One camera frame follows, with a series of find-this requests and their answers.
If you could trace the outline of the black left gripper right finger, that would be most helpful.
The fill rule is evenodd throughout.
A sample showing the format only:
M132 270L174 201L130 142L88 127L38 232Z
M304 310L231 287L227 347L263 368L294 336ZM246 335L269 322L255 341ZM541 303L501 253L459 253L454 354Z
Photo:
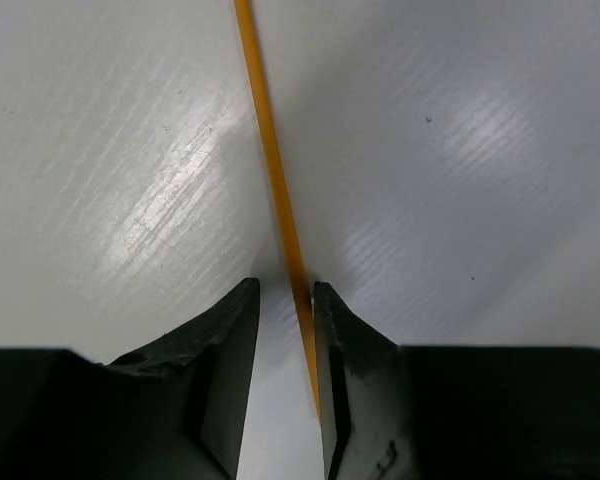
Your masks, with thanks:
M399 345L313 288L330 479L600 479L600 349Z

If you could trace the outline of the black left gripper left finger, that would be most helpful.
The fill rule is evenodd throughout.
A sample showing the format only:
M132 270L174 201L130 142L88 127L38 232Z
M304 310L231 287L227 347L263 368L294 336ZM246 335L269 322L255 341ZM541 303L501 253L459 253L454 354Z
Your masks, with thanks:
M233 479L260 284L108 364L0 347L0 479Z

